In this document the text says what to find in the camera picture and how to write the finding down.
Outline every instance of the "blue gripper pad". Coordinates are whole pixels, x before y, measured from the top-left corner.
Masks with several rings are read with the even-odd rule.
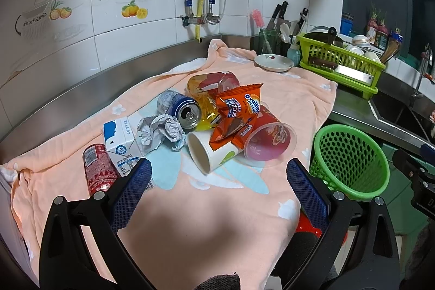
[[[119,229],[127,226],[142,194],[145,190],[153,187],[151,171],[151,163],[148,160],[143,159],[142,163],[139,160],[130,172],[130,174],[133,173],[134,175],[131,177],[129,176],[130,179],[128,183],[112,207],[112,222],[110,227],[113,232],[116,233]]]
[[[328,208],[302,168],[292,159],[287,164],[287,180],[299,199],[312,226],[325,232],[328,227]]]
[[[435,150],[432,149],[429,145],[423,144],[420,147],[420,155],[424,160],[426,160],[432,166],[435,166]]]

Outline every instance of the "kitchen knife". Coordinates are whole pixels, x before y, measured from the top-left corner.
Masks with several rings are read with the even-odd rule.
[[[287,10],[287,7],[288,7],[288,2],[282,2],[282,6],[281,6],[281,9],[280,9],[279,14],[278,14],[278,19],[276,21],[276,29],[277,29],[277,31],[279,30],[280,25],[282,23],[284,23],[284,22],[289,27],[291,26],[291,22],[290,21],[284,20],[284,14],[285,14],[285,11]]]
[[[348,78],[352,78],[355,80],[358,80],[359,82],[363,82],[364,84],[367,85],[371,85],[373,83],[373,79],[374,77],[363,73],[359,70],[356,69],[352,69],[349,67],[345,67],[342,66],[340,64],[331,62],[331,61],[326,61],[325,59],[321,59],[321,58],[316,58],[316,57],[312,57],[310,56],[310,58],[308,58],[308,62],[310,64],[314,64],[315,66],[321,66],[323,68],[328,68],[328,69],[333,69],[334,72],[341,74],[343,76],[346,76]]]
[[[278,16],[279,11],[281,10],[281,4],[277,4],[275,11],[273,12],[273,15],[271,19],[269,20],[269,23],[266,27],[266,30],[272,30],[275,27],[275,19]]]
[[[301,16],[301,18],[299,19],[299,22],[296,24],[296,26],[294,27],[293,30],[293,36],[296,36],[299,34],[299,32],[302,29],[302,26],[304,26],[304,23],[307,21],[307,14],[308,14],[308,9],[304,8],[302,10],[302,13],[299,13],[299,15]]]

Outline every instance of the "white paper cup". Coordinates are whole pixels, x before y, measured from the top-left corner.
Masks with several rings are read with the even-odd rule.
[[[242,151],[232,143],[227,143],[218,150],[213,151],[209,144],[212,133],[213,130],[210,129],[188,134],[188,146],[192,159],[205,175]]]

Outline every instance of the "metal screw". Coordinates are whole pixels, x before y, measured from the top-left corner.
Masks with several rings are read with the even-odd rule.
[[[60,203],[62,203],[64,201],[64,198],[61,196],[57,196],[56,198],[54,198],[53,203],[56,205],[59,205]]]
[[[383,205],[384,204],[384,200],[381,197],[375,197],[375,203],[377,205]]]
[[[333,196],[337,200],[343,200],[344,199],[344,194],[343,194],[343,192],[340,192],[340,191],[335,191]]]
[[[95,194],[94,194],[94,199],[95,199],[95,200],[101,200],[101,199],[104,198],[105,195],[106,195],[106,194],[105,194],[103,191],[95,192]]]

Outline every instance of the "orange fruit illustration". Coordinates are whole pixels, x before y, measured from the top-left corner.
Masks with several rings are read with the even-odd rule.
[[[121,14],[122,14],[122,16],[123,16],[124,18],[128,18],[128,17],[130,16],[130,13],[129,13],[129,11],[128,11],[128,8],[129,8],[129,6],[128,6],[128,5],[125,5],[125,6],[123,6],[122,9],[121,9]]]
[[[50,12],[50,19],[56,20],[60,17],[60,11],[58,9],[54,9]]]
[[[130,16],[136,16],[139,7],[137,5],[133,5],[133,6],[129,6],[128,8],[128,13],[130,14]]]
[[[66,19],[71,15],[72,12],[73,12],[73,10],[71,8],[68,8],[68,7],[62,8],[62,10],[60,11],[60,17],[62,19]]]
[[[145,8],[140,8],[136,14],[138,19],[145,19],[148,16],[148,10]]]

